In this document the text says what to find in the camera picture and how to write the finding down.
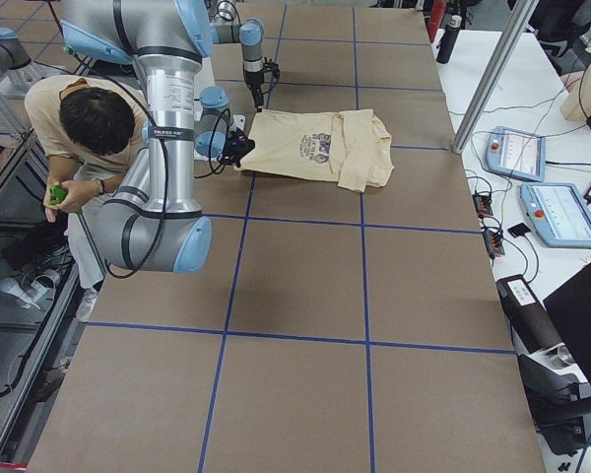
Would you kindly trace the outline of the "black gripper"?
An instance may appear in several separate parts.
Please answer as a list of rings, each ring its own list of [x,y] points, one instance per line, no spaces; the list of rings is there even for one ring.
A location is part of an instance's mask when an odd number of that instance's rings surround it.
[[[255,141],[249,138],[242,129],[229,130],[218,162],[224,166],[240,168],[242,159],[254,149]]]
[[[243,70],[244,82],[252,95],[254,107],[261,112],[264,107],[264,93],[262,86],[265,83],[265,71],[261,68],[258,71]]]

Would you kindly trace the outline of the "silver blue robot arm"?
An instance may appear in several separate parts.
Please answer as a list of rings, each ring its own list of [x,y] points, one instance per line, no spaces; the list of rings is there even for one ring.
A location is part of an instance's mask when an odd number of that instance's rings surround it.
[[[263,23],[201,1],[69,1],[66,43],[106,62],[130,65],[147,103],[145,144],[87,238],[101,267],[191,273],[206,261],[212,225],[193,195],[194,160],[238,163],[252,142],[236,128],[225,92],[197,91],[195,76],[219,43],[242,49],[245,79],[263,101]]]
[[[263,86],[269,71],[262,52],[264,25],[252,18],[243,21],[234,1],[211,1],[208,7],[213,44],[237,43],[241,48],[243,80],[252,95],[254,107],[264,107]]]

